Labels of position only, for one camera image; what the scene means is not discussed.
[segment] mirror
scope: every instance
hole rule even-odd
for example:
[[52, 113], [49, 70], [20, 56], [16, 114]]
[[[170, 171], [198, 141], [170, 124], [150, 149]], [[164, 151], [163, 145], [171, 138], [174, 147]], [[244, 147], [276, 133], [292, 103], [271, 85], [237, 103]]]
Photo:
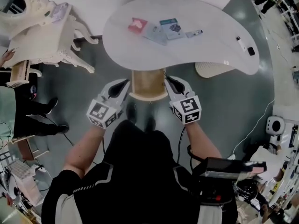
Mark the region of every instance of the mirror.
[[21, 14], [25, 10], [25, 0], [0, 0], [0, 12], [14, 15]]

